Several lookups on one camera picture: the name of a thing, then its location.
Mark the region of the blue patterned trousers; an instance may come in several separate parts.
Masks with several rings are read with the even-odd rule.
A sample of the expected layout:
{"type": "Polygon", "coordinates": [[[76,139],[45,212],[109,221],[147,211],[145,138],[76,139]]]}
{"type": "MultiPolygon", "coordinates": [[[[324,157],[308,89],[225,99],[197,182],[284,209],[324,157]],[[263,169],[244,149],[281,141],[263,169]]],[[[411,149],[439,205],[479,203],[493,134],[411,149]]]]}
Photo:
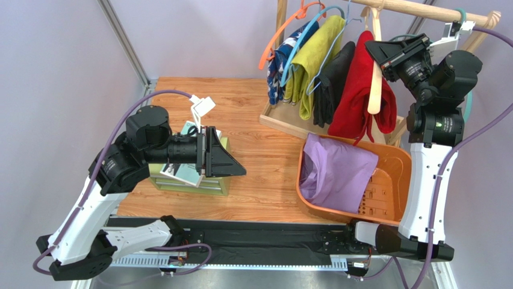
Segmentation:
{"type": "Polygon", "coordinates": [[[273,52],[275,56],[268,63],[267,68],[267,94],[269,97],[269,104],[276,105],[284,98],[285,88],[281,87],[279,82],[285,69],[288,58],[296,46],[297,40],[303,34],[308,24],[304,24],[290,34],[277,49],[273,52]]]}

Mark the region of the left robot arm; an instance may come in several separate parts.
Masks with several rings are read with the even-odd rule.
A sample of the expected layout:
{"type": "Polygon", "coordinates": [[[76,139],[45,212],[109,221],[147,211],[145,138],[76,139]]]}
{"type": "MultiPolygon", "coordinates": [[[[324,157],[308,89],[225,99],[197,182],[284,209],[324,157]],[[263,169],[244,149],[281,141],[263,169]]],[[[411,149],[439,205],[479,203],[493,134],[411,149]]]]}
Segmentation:
{"type": "Polygon", "coordinates": [[[192,134],[174,134],[163,107],[148,105],[129,116],[125,132],[100,151],[84,189],[57,232],[37,239],[41,253],[53,259],[55,281],[91,279],[110,264],[142,250],[181,250],[184,230],[172,216],[144,226],[106,231],[112,211],[139,182],[151,164],[193,164],[207,178],[243,176],[246,169],[222,146],[213,126],[192,134]]]}

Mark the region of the black trousers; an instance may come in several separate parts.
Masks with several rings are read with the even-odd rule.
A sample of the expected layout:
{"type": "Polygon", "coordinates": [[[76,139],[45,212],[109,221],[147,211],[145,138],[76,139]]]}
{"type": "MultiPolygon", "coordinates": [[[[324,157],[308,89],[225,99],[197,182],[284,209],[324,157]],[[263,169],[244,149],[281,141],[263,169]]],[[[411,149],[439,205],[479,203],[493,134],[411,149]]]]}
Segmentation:
{"type": "Polygon", "coordinates": [[[314,125],[324,128],[325,125],[332,123],[346,85],[355,49],[355,42],[346,43],[315,79],[315,84],[319,86],[314,90],[314,125]]]}

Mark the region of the light blue hanger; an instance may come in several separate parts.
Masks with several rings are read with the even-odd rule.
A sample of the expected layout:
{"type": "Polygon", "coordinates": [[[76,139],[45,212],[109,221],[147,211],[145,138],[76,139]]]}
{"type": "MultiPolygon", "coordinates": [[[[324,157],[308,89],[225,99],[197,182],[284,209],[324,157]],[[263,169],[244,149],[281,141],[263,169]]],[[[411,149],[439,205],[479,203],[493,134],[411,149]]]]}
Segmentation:
{"type": "Polygon", "coordinates": [[[291,66],[291,62],[292,62],[292,59],[293,57],[296,55],[296,53],[298,52],[298,50],[300,49],[300,45],[301,43],[304,41],[305,39],[305,36],[308,34],[308,32],[310,31],[311,27],[315,24],[315,23],[318,23],[319,21],[319,18],[321,18],[326,12],[328,12],[329,10],[331,9],[336,9],[340,12],[340,16],[342,17],[343,20],[345,20],[345,12],[344,10],[338,6],[338,5],[332,5],[332,6],[328,6],[326,8],[323,8],[321,9],[316,16],[314,16],[309,22],[308,24],[306,25],[306,27],[303,29],[301,35],[299,36],[299,38],[296,40],[296,44],[294,46],[294,48],[292,49],[292,51],[290,52],[290,55],[289,55],[289,58],[287,59],[287,62],[285,63],[285,66],[284,66],[284,71],[283,71],[283,74],[282,74],[282,77],[281,77],[281,80],[279,81],[279,84],[281,87],[284,87],[288,81],[288,72],[290,70],[290,66],[291,66]]]}

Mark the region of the teal book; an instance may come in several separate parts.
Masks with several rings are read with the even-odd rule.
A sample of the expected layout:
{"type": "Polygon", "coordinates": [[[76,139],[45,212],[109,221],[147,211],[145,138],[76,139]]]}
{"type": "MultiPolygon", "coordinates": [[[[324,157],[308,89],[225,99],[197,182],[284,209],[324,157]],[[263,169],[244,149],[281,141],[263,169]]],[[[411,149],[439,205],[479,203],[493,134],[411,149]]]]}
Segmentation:
{"type": "Polygon", "coordinates": [[[167,163],[162,166],[158,175],[177,184],[198,188],[203,176],[196,170],[196,164],[167,163]]]}

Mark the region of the orange hanger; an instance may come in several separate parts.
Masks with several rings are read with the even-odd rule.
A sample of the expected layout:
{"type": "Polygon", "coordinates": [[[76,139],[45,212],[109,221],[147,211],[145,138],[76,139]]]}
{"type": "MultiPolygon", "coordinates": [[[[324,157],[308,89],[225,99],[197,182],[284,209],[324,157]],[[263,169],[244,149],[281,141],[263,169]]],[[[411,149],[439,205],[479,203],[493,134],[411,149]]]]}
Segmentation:
{"type": "Polygon", "coordinates": [[[287,0],[279,0],[277,4],[276,11],[276,29],[272,38],[269,40],[266,45],[263,53],[261,54],[258,68],[259,70],[264,69],[264,65],[266,62],[272,60],[275,56],[274,50],[279,47],[279,45],[284,41],[285,37],[285,29],[292,23],[294,20],[301,20],[307,17],[308,10],[311,7],[318,8],[319,11],[323,10],[326,6],[321,1],[313,1],[309,3],[305,3],[305,1],[300,1],[299,8],[289,17],[287,17],[287,0]]]}

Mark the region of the orange plastic basket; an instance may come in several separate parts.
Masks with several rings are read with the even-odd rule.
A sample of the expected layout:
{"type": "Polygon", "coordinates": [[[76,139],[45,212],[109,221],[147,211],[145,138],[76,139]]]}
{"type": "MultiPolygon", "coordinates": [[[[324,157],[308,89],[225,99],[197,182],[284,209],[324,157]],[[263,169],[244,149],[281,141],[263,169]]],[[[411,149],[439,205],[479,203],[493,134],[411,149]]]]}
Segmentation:
{"type": "Polygon", "coordinates": [[[349,223],[353,219],[360,219],[366,222],[384,223],[393,226],[399,225],[405,211],[409,192],[411,177],[410,155],[403,149],[395,146],[366,141],[356,142],[355,140],[330,135],[320,136],[368,150],[378,155],[378,165],[367,184],[356,214],[322,208],[308,203],[299,192],[299,174],[303,160],[302,149],[296,181],[300,208],[306,213],[340,223],[349,223]]]}

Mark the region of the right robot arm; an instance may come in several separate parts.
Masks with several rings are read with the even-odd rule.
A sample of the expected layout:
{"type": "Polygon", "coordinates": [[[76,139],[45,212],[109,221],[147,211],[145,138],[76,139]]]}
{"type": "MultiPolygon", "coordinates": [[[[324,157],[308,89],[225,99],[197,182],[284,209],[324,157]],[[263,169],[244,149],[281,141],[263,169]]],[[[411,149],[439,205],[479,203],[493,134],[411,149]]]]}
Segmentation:
{"type": "Polygon", "coordinates": [[[453,164],[464,135],[461,103],[476,86],[481,60],[454,50],[439,64],[431,62],[429,37],[365,44],[387,81],[402,81],[413,95],[406,118],[412,157],[405,212],[398,226],[353,222],[355,240],[383,255],[418,261],[451,261],[444,212],[453,164]]]}

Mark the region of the purple trousers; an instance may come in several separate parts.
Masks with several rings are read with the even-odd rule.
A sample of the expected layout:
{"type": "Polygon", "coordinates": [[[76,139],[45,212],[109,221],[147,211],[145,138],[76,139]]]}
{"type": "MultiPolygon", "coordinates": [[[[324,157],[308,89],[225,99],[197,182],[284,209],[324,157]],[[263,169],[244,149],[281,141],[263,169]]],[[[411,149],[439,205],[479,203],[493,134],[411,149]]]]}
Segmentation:
{"type": "Polygon", "coordinates": [[[310,204],[358,212],[378,155],[332,138],[309,134],[302,152],[299,192],[310,204]]]}

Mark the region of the red trousers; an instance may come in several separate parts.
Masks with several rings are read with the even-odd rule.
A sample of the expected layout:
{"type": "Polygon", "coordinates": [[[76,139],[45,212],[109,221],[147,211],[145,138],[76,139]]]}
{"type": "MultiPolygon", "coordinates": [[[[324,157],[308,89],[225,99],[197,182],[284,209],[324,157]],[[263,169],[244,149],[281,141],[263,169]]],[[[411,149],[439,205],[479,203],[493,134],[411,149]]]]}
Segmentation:
{"type": "Polygon", "coordinates": [[[383,134],[392,133],[396,128],[396,96],[385,78],[382,78],[380,112],[371,115],[367,111],[374,61],[367,52],[365,43],[373,39],[373,34],[369,30],[359,36],[341,101],[328,128],[329,135],[357,140],[367,135],[371,141],[374,141],[373,122],[383,134]]]}

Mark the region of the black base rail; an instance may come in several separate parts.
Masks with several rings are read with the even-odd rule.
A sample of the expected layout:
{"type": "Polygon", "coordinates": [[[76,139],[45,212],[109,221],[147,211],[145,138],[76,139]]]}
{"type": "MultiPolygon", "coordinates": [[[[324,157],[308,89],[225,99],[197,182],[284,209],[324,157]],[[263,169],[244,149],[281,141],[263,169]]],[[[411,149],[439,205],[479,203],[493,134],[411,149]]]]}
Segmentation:
{"type": "Polygon", "coordinates": [[[116,261],[115,267],[292,270],[348,272],[370,276],[370,262],[387,257],[349,239],[346,225],[230,222],[180,219],[184,228],[177,252],[143,250],[116,261]]]}

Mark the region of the yellow-green trousers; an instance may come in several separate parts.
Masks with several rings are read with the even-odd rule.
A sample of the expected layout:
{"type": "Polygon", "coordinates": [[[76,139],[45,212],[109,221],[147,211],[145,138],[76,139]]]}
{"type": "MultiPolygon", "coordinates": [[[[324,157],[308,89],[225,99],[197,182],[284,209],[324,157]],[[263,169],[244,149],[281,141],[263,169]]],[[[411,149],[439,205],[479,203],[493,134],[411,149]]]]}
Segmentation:
{"type": "Polygon", "coordinates": [[[329,16],[322,25],[314,21],[312,26],[300,29],[291,61],[285,77],[284,102],[299,107],[299,117],[308,120],[312,116],[314,78],[334,59],[341,48],[341,38],[346,21],[340,15],[329,16]]]}

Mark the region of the aluminium frame post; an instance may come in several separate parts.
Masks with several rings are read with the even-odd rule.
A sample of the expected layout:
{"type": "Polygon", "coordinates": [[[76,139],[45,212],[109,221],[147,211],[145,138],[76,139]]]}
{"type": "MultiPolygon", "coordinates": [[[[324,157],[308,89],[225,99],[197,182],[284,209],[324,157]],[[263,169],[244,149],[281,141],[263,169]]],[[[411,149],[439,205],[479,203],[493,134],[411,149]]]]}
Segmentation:
{"type": "Polygon", "coordinates": [[[98,4],[104,12],[107,21],[110,23],[113,32],[115,33],[122,49],[124,50],[132,68],[135,71],[138,79],[140,80],[144,88],[148,88],[151,84],[151,80],[148,77],[145,69],[143,68],[142,62],[140,61],[111,1],[109,0],[98,0],[98,4]]]}

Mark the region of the green box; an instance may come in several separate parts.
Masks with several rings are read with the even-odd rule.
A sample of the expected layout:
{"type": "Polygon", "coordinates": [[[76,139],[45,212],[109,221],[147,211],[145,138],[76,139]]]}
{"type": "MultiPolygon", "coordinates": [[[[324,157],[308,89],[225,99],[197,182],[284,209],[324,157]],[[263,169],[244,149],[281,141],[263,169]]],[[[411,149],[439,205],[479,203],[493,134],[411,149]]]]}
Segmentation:
{"type": "Polygon", "coordinates": [[[216,196],[227,196],[231,185],[231,178],[206,178],[203,176],[198,188],[189,187],[184,184],[177,184],[172,181],[161,178],[158,175],[164,164],[150,164],[150,182],[155,188],[161,191],[179,191],[185,193],[199,193],[216,196]]]}

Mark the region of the wooden clothes rack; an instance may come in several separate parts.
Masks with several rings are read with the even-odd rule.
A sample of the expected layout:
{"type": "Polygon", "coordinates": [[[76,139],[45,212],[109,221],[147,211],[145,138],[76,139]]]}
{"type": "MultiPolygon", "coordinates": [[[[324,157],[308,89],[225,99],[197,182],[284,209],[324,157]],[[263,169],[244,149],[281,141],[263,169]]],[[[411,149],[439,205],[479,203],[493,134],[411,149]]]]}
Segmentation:
{"type": "MultiPolygon", "coordinates": [[[[420,28],[425,19],[449,22],[454,20],[457,11],[448,8],[436,7],[434,1],[424,1],[423,3],[415,3],[412,1],[354,1],[356,4],[361,4],[364,7],[370,6],[378,10],[388,10],[396,13],[408,14],[415,16],[415,23],[418,25],[416,30],[420,28]]],[[[488,28],[493,30],[500,22],[502,14],[499,11],[491,11],[487,16],[467,13],[467,20],[476,22],[476,26],[488,28]]],[[[305,139],[309,132],[316,134],[325,134],[327,127],[320,128],[313,125],[309,121],[303,120],[299,117],[299,107],[283,104],[282,102],[276,105],[266,104],[263,112],[259,118],[260,124],[277,129],[284,133],[305,139]]],[[[376,143],[386,144],[390,146],[400,146],[400,138],[406,132],[406,119],[398,116],[396,121],[396,128],[390,134],[383,134],[379,132],[376,126],[372,128],[372,134],[376,143]]]]}

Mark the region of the beige hanger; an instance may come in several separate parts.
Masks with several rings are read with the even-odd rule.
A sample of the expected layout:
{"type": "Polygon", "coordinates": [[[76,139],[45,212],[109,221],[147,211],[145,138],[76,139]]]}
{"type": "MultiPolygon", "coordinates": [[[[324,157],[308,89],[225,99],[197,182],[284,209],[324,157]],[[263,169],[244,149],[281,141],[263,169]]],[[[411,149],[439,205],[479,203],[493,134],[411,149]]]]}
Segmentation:
{"type": "MultiPolygon", "coordinates": [[[[366,6],[362,12],[361,17],[364,18],[365,28],[368,30],[368,21],[372,19],[372,32],[374,40],[381,41],[381,20],[380,11],[377,8],[366,6]]],[[[382,99],[382,71],[378,64],[373,63],[372,80],[369,92],[367,111],[369,114],[378,114],[381,110],[382,99]]]]}

